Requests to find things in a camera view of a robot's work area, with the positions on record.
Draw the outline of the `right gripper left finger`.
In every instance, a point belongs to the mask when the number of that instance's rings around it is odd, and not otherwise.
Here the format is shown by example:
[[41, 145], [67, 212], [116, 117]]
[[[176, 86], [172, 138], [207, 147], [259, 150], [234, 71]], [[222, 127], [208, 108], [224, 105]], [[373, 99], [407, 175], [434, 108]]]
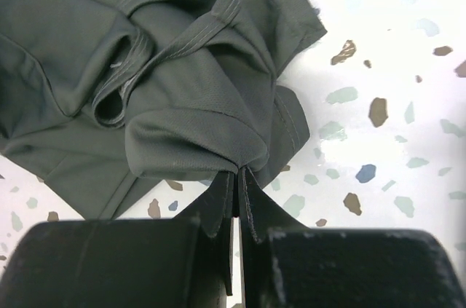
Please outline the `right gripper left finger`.
[[3, 307], [225, 307], [234, 176], [219, 173], [173, 218], [32, 227], [1, 278]]

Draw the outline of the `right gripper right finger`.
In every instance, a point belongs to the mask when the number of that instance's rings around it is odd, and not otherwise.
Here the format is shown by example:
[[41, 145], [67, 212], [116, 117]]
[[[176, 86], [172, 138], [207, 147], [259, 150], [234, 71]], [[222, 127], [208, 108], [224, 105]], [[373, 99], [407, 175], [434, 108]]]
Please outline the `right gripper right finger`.
[[238, 175], [246, 307], [463, 307], [441, 244], [415, 229], [309, 228]]

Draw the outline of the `dark green t-shirt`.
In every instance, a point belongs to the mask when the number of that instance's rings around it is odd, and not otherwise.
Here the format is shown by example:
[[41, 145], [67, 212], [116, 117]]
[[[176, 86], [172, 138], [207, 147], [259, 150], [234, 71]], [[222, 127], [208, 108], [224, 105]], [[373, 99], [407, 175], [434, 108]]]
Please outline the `dark green t-shirt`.
[[85, 218], [163, 180], [266, 186], [309, 139], [277, 78], [324, 35], [308, 0], [1, 0], [1, 154]]

